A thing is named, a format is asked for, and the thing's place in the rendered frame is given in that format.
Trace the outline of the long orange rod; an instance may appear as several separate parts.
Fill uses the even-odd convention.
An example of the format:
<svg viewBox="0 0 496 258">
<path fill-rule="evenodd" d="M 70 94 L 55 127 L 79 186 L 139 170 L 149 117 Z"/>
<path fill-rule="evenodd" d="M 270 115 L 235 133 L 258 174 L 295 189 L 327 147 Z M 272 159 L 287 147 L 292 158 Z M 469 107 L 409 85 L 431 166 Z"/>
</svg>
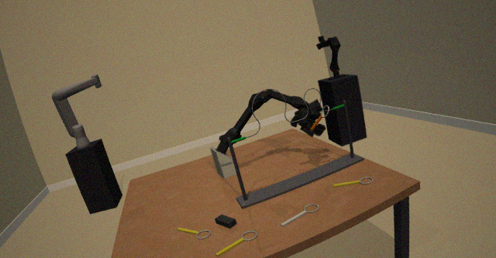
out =
<svg viewBox="0 0 496 258">
<path fill-rule="evenodd" d="M 323 116 L 323 115 L 322 115 L 323 110 L 322 110 L 321 115 L 320 115 L 320 116 L 319 116 L 319 118 L 316 120 L 316 122 L 313 124 L 313 126 L 312 126 L 312 130 L 313 130 L 313 129 L 317 126 L 317 124 L 320 122 L 320 120 L 321 120 L 322 118 L 325 118 L 325 117 L 328 115 L 328 113 L 329 113 L 329 106 L 328 106 L 328 105 L 325 105 L 325 106 L 324 106 L 324 108 L 325 108 L 326 106 L 328 107 L 327 114 L 326 114 L 325 116 Z"/>
</svg>

